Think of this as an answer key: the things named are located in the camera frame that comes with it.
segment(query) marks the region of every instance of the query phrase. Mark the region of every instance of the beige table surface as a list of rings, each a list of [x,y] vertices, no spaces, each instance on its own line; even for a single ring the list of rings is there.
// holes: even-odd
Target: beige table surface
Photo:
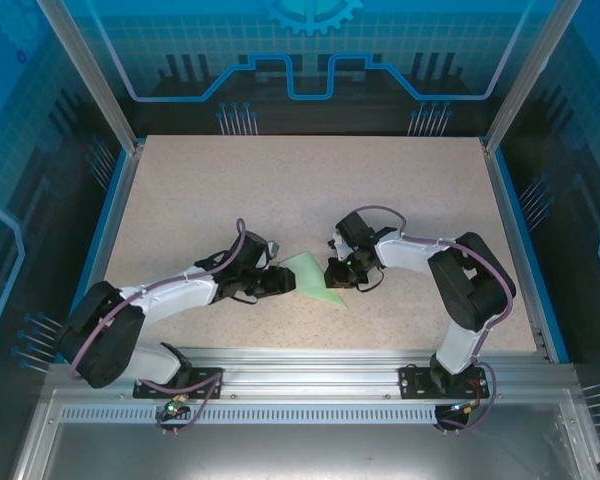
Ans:
[[[181,272],[228,248],[235,219],[280,244],[278,259],[312,252],[350,210],[401,211],[409,234],[480,234],[515,280],[482,150],[474,138],[150,136],[106,279],[122,287]],[[363,214],[372,226],[391,215]],[[230,300],[146,328],[142,338],[180,347],[433,350],[449,324],[430,276],[388,269],[371,293],[341,291],[348,309],[297,292],[256,306]],[[485,350],[533,351],[521,295]]]

